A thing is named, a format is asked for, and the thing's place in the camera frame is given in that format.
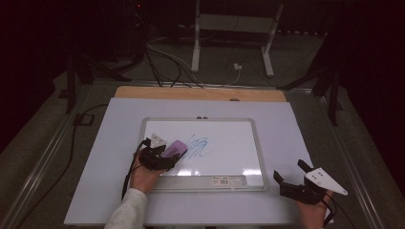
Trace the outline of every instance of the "person's left hand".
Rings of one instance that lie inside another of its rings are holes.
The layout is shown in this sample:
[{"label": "person's left hand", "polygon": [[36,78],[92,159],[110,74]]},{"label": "person's left hand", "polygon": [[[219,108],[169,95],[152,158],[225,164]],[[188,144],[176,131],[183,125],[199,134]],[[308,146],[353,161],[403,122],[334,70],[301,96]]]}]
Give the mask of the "person's left hand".
[{"label": "person's left hand", "polygon": [[144,166],[140,165],[138,157],[136,158],[132,168],[137,169],[131,174],[130,188],[138,189],[144,194],[148,194],[152,191],[153,187],[155,186],[155,182],[158,180],[160,175],[165,172],[165,170],[152,171],[146,169]]}]

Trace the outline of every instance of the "blue scribble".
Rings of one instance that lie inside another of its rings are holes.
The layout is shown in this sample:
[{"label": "blue scribble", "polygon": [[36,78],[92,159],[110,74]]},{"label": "blue scribble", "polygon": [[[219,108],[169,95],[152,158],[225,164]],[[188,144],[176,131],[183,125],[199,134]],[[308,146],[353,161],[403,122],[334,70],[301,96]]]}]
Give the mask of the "blue scribble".
[{"label": "blue scribble", "polygon": [[184,141],[184,144],[187,145],[187,153],[185,153],[182,158],[191,159],[193,157],[203,157],[208,154],[203,151],[208,144],[208,137],[193,139],[195,136],[196,135],[192,135]]}]

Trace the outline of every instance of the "floor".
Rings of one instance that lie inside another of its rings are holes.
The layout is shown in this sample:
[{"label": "floor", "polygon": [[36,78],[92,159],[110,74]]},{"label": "floor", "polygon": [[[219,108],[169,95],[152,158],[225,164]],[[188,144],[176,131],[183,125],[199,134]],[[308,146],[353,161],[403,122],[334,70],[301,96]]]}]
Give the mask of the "floor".
[{"label": "floor", "polygon": [[[75,228],[64,225],[63,220],[105,108],[93,109],[93,125],[77,129],[72,125],[75,114],[83,113],[95,105],[108,103],[121,85],[158,86],[154,76],[156,71],[160,74],[161,85],[170,87],[179,75],[178,65],[167,57],[158,56],[159,53],[170,54],[171,58],[185,68],[175,84],[176,87],[199,87],[198,82],[202,87],[274,90],[275,87],[287,84],[306,73],[322,44],[322,38],[277,34],[270,51],[275,71],[275,76],[271,78],[265,76],[260,44],[257,40],[203,40],[200,71],[191,73],[187,70],[193,49],[191,38],[173,41],[154,37],[148,42],[151,60],[144,57],[144,61],[134,69],[122,74],[131,78],[131,82],[117,82],[96,72],[93,85],[81,85],[77,90],[77,103],[72,115],[65,114],[66,99],[58,98],[60,92],[66,89],[66,74],[57,77],[54,81],[54,94],[0,155],[0,180],[5,184],[0,187],[0,218],[2,223],[12,221],[11,224],[1,225],[15,226],[19,221],[22,224],[17,225],[18,228]],[[239,71],[234,69],[235,63],[242,66]],[[355,228],[404,228],[404,198],[389,175],[345,89],[339,89],[341,109],[336,114],[338,126],[333,127],[325,116],[328,95],[314,97],[310,94],[315,82],[316,80],[311,80],[286,92],[286,98],[296,114],[313,164],[322,165],[326,171],[331,171],[336,179],[341,180],[343,186],[348,187],[350,193],[347,197],[336,197],[348,216],[339,211],[335,223],[328,228],[351,228],[348,219],[352,220]],[[36,178],[38,182],[30,182],[30,178]],[[24,189],[24,184],[29,184],[36,191],[28,192]],[[300,227],[278,225],[267,228]]]}]

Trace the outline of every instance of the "gray floor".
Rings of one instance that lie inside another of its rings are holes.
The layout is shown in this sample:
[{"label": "gray floor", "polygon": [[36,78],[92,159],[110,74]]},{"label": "gray floor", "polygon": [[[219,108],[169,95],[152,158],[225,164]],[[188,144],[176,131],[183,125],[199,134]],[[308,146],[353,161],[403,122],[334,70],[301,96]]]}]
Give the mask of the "gray floor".
[{"label": "gray floor", "polygon": [[[189,38],[181,39],[176,44],[166,39],[158,39],[149,44],[154,49],[181,58],[188,65],[191,63],[193,47]],[[321,44],[322,39],[318,37],[277,35],[270,52],[275,76],[267,78],[260,55],[260,44],[250,42],[220,47],[209,46],[206,43],[202,47],[200,71],[190,77],[195,77],[195,80],[200,81],[205,87],[252,87],[272,90],[275,86],[304,75]],[[160,57],[151,57],[163,76],[169,79],[176,78],[178,73],[176,65]],[[233,70],[234,63],[242,64],[240,73]],[[151,69],[145,62],[124,76],[133,79],[125,85],[157,86]],[[167,83],[164,86],[169,86],[171,80],[165,81]],[[185,74],[181,76],[181,81],[195,87]],[[20,197],[19,192],[44,152],[53,152],[53,156],[49,158],[50,165],[44,167],[46,173],[43,176],[35,174],[41,182],[33,185],[37,186],[36,192],[32,197],[27,197],[27,200],[31,201],[24,202],[28,206],[22,210],[31,209],[39,201],[68,163],[74,131],[73,115],[64,114],[67,101],[57,98],[60,91],[66,89],[66,74],[60,75],[54,83],[55,93],[0,155],[1,218],[7,211],[19,213],[16,215],[18,218],[21,215],[26,216],[21,214],[23,213],[21,211],[15,211],[13,204],[24,197],[24,195]],[[349,191],[347,197],[336,195],[336,200],[345,209],[355,228],[404,228],[404,198],[396,188],[346,91],[344,89],[339,91],[339,104],[342,109],[337,112],[338,127],[332,127],[325,118],[326,100],[309,94],[313,83],[314,81],[310,81],[291,92],[286,92],[313,164],[322,166]],[[99,74],[94,85],[80,88],[73,114],[98,104],[108,103],[120,85],[124,84]],[[63,225],[63,220],[104,112],[105,108],[92,110],[91,114],[96,117],[95,123],[92,126],[77,128],[71,167],[54,189],[28,215],[21,228],[75,228]],[[299,225],[270,228],[299,228]],[[335,223],[328,228],[351,228],[351,226],[343,212],[339,211]]]}]

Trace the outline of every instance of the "power cord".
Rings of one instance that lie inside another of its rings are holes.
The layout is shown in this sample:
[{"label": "power cord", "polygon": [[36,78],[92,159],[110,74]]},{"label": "power cord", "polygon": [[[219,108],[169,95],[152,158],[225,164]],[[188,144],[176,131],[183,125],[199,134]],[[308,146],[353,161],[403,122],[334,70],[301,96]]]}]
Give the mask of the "power cord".
[{"label": "power cord", "polygon": [[73,135],[72,135],[70,156],[69,156],[68,163],[65,166],[65,169],[59,175],[56,182],[48,189],[48,191],[39,199],[39,201],[37,201],[32,206],[32,208],[26,213],[26,215],[23,218],[20,219],[17,226],[15,227],[16,229],[20,228],[23,225],[24,221],[30,216],[30,214],[33,212],[33,210],[35,210],[35,208],[38,207],[38,205],[45,199],[45,197],[51,192],[51,190],[53,190],[53,188],[59,183],[59,181],[63,178],[63,176],[65,176],[66,172],[68,171],[69,167],[71,166],[72,161],[73,161],[73,157],[74,157],[74,151],[75,151],[75,132],[76,132],[76,129],[77,129],[77,126],[78,126],[78,120],[81,120],[91,110],[99,108],[99,107],[105,107],[105,106],[108,106],[108,104],[100,104],[100,105],[94,106],[94,107],[86,110],[84,113],[82,113],[80,116],[78,116],[76,118],[76,120],[74,122],[74,130],[73,130]]}]

